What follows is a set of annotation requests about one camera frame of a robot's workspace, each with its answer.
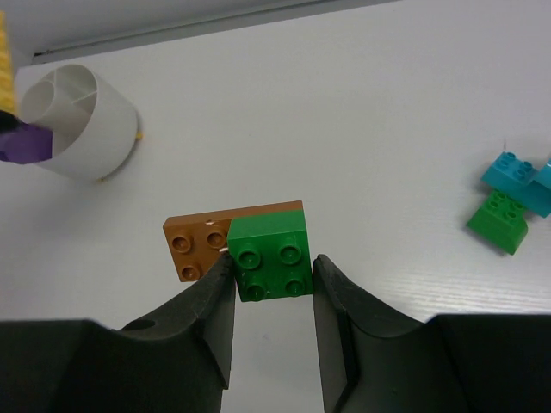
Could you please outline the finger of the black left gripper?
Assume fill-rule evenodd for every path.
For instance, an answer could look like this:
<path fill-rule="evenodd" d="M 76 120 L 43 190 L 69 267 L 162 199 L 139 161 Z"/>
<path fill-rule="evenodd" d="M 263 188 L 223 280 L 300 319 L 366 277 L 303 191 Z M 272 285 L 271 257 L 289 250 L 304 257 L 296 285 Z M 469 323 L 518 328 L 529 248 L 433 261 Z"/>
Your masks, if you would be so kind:
<path fill-rule="evenodd" d="M 23 123 L 12 113 L 0 111 L 0 134 L 18 133 L 24 128 Z"/>

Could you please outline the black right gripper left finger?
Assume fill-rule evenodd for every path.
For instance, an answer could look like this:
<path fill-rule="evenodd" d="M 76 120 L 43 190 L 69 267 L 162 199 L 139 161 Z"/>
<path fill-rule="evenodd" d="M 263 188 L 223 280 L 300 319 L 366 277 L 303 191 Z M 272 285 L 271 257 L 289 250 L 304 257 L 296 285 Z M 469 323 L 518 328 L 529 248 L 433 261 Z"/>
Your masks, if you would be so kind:
<path fill-rule="evenodd" d="M 193 286 L 120 330 L 89 319 L 1 325 L 4 412 L 218 412 L 236 289 L 223 254 Z"/>

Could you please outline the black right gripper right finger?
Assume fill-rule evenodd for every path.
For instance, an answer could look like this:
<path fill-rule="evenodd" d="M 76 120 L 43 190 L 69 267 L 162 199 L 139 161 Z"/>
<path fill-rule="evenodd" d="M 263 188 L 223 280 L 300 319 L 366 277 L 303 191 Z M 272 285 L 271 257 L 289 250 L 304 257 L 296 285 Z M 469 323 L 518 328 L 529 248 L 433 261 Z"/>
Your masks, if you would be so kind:
<path fill-rule="evenodd" d="M 440 314 L 421 323 L 313 263 L 313 312 L 328 412 L 547 412 L 550 318 Z"/>

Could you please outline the dark purple rounded lego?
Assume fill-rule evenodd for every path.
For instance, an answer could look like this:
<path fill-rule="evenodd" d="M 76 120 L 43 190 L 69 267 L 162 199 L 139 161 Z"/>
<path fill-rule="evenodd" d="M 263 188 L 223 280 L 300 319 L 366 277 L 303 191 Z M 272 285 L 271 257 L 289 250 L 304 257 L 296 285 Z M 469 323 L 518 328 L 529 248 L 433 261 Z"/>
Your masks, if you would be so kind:
<path fill-rule="evenodd" d="M 53 132 L 41 126 L 22 123 L 1 133 L 1 161 L 39 163 L 53 157 Z"/>

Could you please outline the brown square lego plate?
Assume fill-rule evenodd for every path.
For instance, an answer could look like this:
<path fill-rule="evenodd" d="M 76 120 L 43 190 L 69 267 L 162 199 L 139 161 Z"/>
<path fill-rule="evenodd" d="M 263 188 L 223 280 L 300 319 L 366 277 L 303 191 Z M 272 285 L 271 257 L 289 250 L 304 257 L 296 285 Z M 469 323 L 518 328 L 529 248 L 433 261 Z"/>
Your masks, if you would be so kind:
<path fill-rule="evenodd" d="M 233 219 L 302 208 L 301 200 L 293 200 L 167 218 L 163 230 L 179 280 L 199 280 L 215 264 Z"/>

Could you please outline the green square lego brick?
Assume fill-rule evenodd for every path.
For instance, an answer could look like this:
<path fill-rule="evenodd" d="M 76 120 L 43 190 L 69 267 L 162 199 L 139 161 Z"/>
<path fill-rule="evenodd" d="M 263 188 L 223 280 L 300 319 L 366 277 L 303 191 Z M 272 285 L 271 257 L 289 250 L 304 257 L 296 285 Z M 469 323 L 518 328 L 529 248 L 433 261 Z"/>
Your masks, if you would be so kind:
<path fill-rule="evenodd" d="M 235 218 L 227 244 L 243 302 L 313 292 L 306 219 L 301 208 Z"/>

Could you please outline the yellow long lego brick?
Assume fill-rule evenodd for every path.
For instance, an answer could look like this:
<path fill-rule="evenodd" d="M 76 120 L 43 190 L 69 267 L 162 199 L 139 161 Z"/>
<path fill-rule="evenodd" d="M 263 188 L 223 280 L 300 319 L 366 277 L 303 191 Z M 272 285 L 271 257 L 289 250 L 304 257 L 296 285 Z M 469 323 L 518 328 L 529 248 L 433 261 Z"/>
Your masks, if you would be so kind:
<path fill-rule="evenodd" d="M 14 74 L 12 71 L 12 58 L 9 49 L 9 41 L 5 24 L 5 13 L 1 12 L 1 38 L 0 38 L 0 98 L 1 110 L 9 114 L 16 114 L 16 93 Z"/>

